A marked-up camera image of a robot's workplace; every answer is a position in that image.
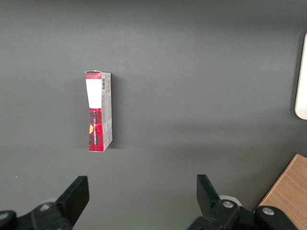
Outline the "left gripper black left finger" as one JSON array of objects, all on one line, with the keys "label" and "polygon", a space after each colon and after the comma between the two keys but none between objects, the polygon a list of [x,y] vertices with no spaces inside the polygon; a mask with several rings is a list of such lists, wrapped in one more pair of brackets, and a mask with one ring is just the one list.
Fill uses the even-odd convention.
[{"label": "left gripper black left finger", "polygon": [[72,230],[89,202],[87,176],[78,176],[55,202],[45,202],[18,217],[13,210],[0,212],[2,230]]}]

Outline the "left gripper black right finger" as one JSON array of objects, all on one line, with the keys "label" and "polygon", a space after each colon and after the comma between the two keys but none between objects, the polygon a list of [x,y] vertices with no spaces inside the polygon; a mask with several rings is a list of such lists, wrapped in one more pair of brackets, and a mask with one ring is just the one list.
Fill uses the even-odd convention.
[{"label": "left gripper black right finger", "polygon": [[202,215],[189,230],[296,230],[280,209],[259,206],[248,211],[230,199],[221,199],[207,175],[197,175],[197,201]]}]

